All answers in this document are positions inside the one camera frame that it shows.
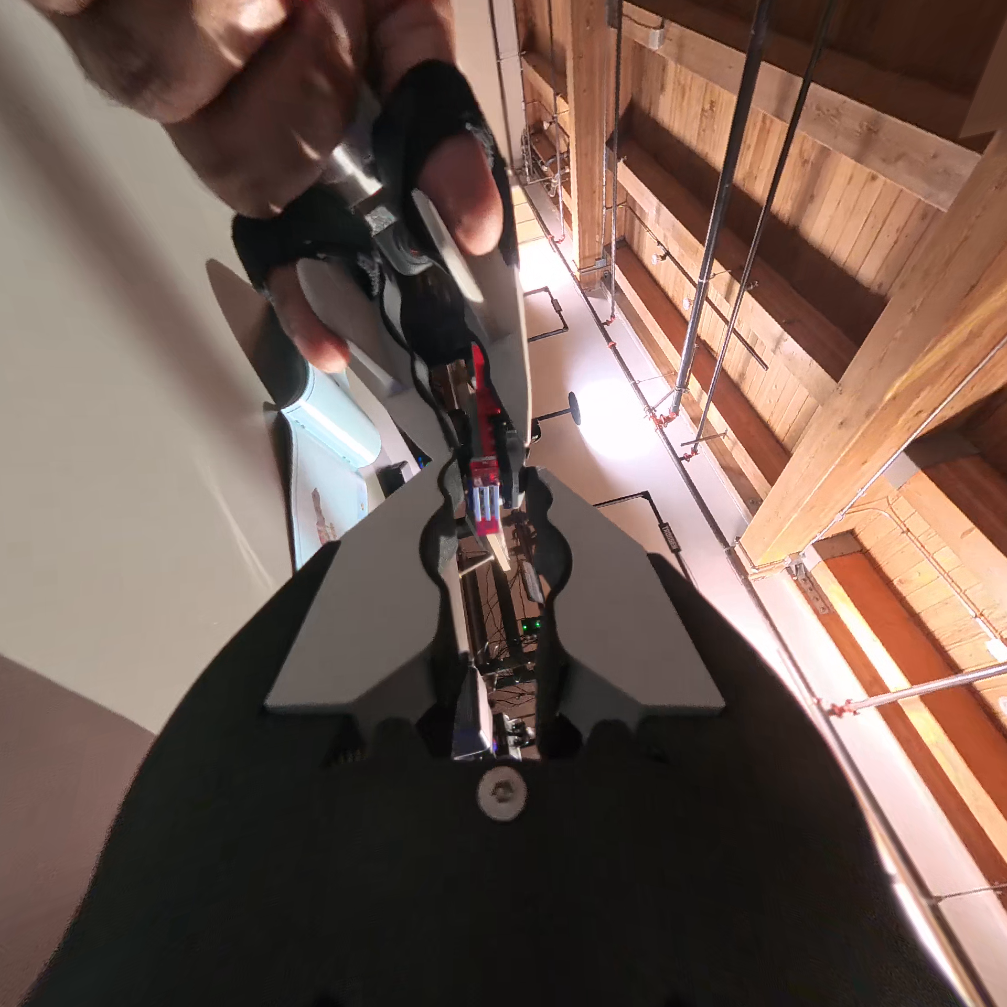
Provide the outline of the light blue instruction booklet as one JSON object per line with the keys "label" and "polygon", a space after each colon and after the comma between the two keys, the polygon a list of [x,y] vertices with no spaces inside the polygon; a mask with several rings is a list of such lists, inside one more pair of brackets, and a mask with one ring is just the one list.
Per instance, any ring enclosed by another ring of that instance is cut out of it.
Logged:
{"label": "light blue instruction booklet", "polygon": [[275,433],[293,568],[337,542],[392,493],[384,472],[408,481],[433,458],[353,374],[307,366],[292,392],[273,393]]}

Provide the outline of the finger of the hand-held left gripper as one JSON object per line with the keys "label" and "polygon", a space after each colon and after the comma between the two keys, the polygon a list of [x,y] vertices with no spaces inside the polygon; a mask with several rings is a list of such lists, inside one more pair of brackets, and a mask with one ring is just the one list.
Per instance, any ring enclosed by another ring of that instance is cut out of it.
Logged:
{"label": "finger of the hand-held left gripper", "polygon": [[425,455],[447,462],[450,450],[435,411],[417,391],[410,357],[385,328],[379,304],[342,264],[302,260],[297,271],[311,308],[348,344],[349,368],[359,383]]}
{"label": "finger of the hand-held left gripper", "polygon": [[488,380],[522,447],[531,445],[532,395],[520,264],[500,245],[472,257],[460,251],[431,200],[413,190],[413,204],[436,253],[455,281],[484,350]]}

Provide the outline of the red grey toy brick model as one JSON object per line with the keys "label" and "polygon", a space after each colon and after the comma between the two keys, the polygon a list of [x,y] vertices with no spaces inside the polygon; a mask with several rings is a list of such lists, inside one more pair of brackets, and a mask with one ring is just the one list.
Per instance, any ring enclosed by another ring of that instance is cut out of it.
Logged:
{"label": "red grey toy brick model", "polygon": [[450,417],[459,441],[457,457],[467,512],[475,534],[489,538],[502,532],[505,511],[522,503],[527,454],[488,380],[479,344],[470,346],[460,365],[467,394]]}

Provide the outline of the grey desk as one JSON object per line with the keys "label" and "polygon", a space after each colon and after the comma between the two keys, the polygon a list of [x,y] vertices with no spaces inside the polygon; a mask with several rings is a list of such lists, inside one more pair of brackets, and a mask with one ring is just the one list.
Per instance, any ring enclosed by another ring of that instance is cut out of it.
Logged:
{"label": "grey desk", "polygon": [[2,724],[157,732],[291,572],[235,212],[2,2]]}

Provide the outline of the silver ceiling pipe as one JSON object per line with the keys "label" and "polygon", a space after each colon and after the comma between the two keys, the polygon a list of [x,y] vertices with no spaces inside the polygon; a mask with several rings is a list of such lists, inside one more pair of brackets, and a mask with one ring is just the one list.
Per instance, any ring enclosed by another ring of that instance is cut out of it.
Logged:
{"label": "silver ceiling pipe", "polygon": [[716,246],[726,220],[729,208],[738,158],[743,143],[744,132],[748,122],[753,94],[757,84],[760,66],[762,65],[766,37],[774,9],[774,1],[759,1],[749,34],[744,65],[739,82],[735,109],[731,119],[731,127],[727,139],[727,147],[720,171],[715,198],[711,209],[706,240],[703,246],[703,256],[696,285],[696,296],[691,308],[684,347],[681,353],[681,366],[676,384],[670,395],[669,417],[676,419],[681,411],[683,396],[688,389],[689,379],[693,371],[699,341],[699,327],[702,314],[708,300],[710,280],[712,278]]}

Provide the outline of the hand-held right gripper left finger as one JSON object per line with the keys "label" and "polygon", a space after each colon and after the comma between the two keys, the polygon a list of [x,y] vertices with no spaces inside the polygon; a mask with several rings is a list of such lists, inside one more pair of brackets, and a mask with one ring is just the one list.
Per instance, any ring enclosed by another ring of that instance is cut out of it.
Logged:
{"label": "hand-held right gripper left finger", "polygon": [[427,466],[337,543],[266,698],[280,714],[345,714],[359,728],[453,713],[464,679],[448,585],[457,576],[456,460]]}

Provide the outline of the person's left hand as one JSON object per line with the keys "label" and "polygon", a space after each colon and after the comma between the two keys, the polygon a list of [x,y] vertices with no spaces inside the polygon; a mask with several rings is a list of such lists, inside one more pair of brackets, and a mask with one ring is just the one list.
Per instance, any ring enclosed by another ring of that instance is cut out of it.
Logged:
{"label": "person's left hand", "polygon": [[430,60],[455,63],[447,1],[32,1],[83,74],[157,122],[229,208],[267,218],[321,176],[356,116]]}

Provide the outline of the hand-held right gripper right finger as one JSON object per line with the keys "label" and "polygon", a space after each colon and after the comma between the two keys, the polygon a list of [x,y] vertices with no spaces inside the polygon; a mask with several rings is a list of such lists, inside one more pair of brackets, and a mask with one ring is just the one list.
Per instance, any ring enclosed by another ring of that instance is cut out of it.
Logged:
{"label": "hand-held right gripper right finger", "polygon": [[534,569],[545,584],[537,727],[714,715],[725,701],[648,552],[544,468],[526,470]]}

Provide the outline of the black metal frame stand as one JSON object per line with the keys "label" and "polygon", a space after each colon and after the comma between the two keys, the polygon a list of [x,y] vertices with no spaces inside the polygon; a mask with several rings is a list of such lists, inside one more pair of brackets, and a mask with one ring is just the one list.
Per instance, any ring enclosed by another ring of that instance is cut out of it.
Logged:
{"label": "black metal frame stand", "polygon": [[661,532],[661,536],[665,541],[669,551],[673,555],[678,555],[679,553],[681,553],[681,546],[678,542],[676,535],[674,535],[670,523],[662,517],[661,511],[658,509],[649,490],[637,491],[634,492],[633,494],[625,495],[622,497],[613,497],[608,500],[599,501],[594,506],[600,510],[600,509],[621,506],[634,500],[643,500],[648,503],[648,508],[652,516],[654,517],[655,521],[657,522],[659,531]]}

